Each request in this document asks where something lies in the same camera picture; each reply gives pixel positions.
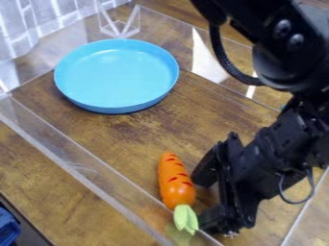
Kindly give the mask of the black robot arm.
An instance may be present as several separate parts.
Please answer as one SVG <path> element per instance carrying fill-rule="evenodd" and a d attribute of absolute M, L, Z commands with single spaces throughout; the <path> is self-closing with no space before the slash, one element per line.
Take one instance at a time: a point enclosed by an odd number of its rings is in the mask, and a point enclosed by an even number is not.
<path fill-rule="evenodd" d="M 315 168 L 329 167 L 329 10 L 298 0 L 191 0 L 211 25 L 215 54 L 244 84 L 292 93 L 275 124 L 244 144 L 231 134 L 196 167 L 193 182 L 220 190 L 199 217 L 211 234 L 236 235 L 256 223 L 263 200 L 283 196 Z M 231 24 L 253 44 L 253 76 L 229 61 L 220 27 Z"/>

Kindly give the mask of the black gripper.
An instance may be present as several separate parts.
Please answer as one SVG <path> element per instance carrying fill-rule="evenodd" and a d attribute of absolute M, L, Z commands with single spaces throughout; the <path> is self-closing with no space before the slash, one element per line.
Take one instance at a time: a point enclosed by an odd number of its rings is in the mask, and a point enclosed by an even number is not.
<path fill-rule="evenodd" d="M 220 182 L 221 205 L 199 215 L 204 232 L 237 235 L 255 225 L 260 202 L 314 177 L 314 143 L 307 124 L 277 123 L 260 130 L 251 144 L 232 133 L 213 147 L 192 173 L 192 181 L 205 188 Z"/>

